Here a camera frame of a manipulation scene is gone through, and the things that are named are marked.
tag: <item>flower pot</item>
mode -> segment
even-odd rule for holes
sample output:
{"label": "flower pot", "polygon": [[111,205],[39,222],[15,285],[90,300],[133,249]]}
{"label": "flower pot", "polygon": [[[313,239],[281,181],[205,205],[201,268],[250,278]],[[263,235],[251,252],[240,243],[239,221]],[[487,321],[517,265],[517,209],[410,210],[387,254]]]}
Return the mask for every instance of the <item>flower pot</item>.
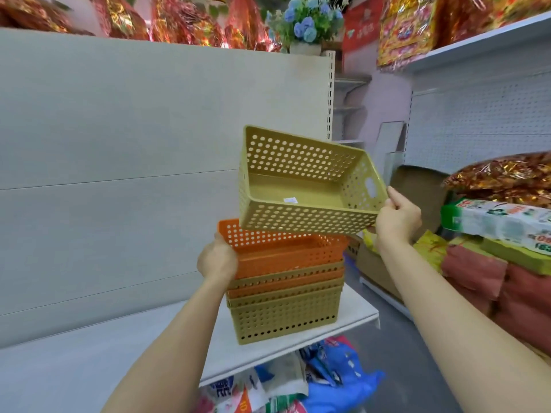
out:
{"label": "flower pot", "polygon": [[318,43],[293,42],[289,47],[289,53],[318,57],[321,54],[321,45]]}

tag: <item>floor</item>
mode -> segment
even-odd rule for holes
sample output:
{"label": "floor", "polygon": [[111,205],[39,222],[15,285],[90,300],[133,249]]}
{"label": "floor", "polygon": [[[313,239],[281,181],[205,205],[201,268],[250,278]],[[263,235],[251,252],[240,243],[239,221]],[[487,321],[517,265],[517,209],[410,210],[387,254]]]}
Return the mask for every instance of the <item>floor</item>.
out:
{"label": "floor", "polygon": [[365,371],[386,374],[364,405],[367,413],[461,412],[415,325],[382,298],[359,283],[356,268],[347,264],[346,283],[374,305],[381,329],[369,324],[345,336],[355,347]]}

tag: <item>hand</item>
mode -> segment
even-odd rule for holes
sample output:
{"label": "hand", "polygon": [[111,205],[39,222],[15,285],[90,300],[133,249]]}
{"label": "hand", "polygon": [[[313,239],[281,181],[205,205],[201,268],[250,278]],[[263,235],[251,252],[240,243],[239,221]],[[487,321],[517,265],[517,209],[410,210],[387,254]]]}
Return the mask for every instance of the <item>hand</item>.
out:
{"label": "hand", "polygon": [[388,187],[389,199],[379,211],[375,222],[377,249],[396,243],[409,243],[413,234],[421,227],[421,209],[393,187]]}
{"label": "hand", "polygon": [[207,281],[214,281],[228,288],[238,270],[238,256],[221,234],[214,234],[214,241],[206,245],[197,258],[197,270]]}

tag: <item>right arm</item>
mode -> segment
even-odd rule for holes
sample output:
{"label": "right arm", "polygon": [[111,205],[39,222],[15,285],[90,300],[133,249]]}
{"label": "right arm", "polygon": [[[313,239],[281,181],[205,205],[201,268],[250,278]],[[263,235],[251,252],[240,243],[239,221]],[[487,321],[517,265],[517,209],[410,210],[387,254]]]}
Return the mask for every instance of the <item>right arm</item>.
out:
{"label": "right arm", "polygon": [[377,247],[465,412],[551,411],[551,367],[463,298],[410,245],[420,210],[389,187]]}

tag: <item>stack of plastic baskets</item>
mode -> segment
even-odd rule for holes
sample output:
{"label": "stack of plastic baskets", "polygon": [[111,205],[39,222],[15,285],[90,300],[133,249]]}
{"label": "stack of plastic baskets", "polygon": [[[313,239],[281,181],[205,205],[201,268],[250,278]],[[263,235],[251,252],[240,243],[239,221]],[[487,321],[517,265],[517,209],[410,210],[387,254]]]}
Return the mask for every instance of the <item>stack of plastic baskets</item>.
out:
{"label": "stack of plastic baskets", "polygon": [[249,231],[238,219],[218,231],[239,258],[226,302],[240,344],[337,320],[348,237]]}
{"label": "stack of plastic baskets", "polygon": [[387,199],[361,149],[246,126],[240,218],[218,231],[239,257],[227,303],[247,344],[337,320],[345,234],[375,222]]}

